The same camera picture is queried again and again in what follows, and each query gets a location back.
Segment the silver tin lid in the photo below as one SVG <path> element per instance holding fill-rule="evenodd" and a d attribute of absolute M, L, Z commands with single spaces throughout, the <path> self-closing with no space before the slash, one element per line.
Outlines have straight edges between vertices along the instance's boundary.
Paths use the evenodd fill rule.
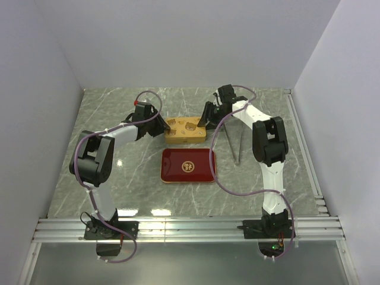
<path fill-rule="evenodd" d="M 205 127 L 197 127 L 200 117 L 168 117 L 165 119 L 170 131 L 165 131 L 164 137 L 205 137 Z"/>

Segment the long metal tweezers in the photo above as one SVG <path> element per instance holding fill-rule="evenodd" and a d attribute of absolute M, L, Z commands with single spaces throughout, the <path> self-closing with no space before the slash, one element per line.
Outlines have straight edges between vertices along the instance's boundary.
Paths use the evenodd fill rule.
<path fill-rule="evenodd" d="M 233 125 L 232 128 L 226 124 L 223 125 L 223 131 L 235 166 L 239 166 L 241 163 L 244 127 L 244 123 Z"/>

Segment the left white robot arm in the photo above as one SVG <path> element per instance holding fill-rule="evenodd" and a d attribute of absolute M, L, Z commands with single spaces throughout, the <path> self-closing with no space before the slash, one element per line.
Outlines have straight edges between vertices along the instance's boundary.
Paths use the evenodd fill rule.
<path fill-rule="evenodd" d="M 83 131 L 72 155 L 69 171 L 88 194 L 92 214 L 85 235 L 93 239 L 116 239 L 126 231 L 110 196 L 106 181 L 112 172 L 114 151 L 138 141 L 145 134 L 156 137 L 170 126 L 150 103 L 135 102 L 135 110 L 118 126 L 99 132 Z"/>

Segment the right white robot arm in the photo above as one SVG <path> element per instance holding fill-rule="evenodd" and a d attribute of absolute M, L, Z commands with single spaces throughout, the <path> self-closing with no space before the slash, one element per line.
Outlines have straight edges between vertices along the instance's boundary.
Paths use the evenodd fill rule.
<path fill-rule="evenodd" d="M 225 121 L 232 116 L 240 120 L 252 131 L 252 151 L 262 172 L 264 189 L 257 193 L 264 194 L 262 218 L 259 231 L 268 237 L 278 237 L 292 225 L 292 214 L 284 197 L 283 170 L 286 155 L 289 152 L 284 121 L 279 116 L 270 116 L 252 105 L 256 93 L 250 88 L 245 90 L 253 98 L 237 96 L 236 85 L 224 85 L 214 92 L 215 100 L 206 102 L 198 126 L 215 129 L 211 143 L 217 136 Z"/>

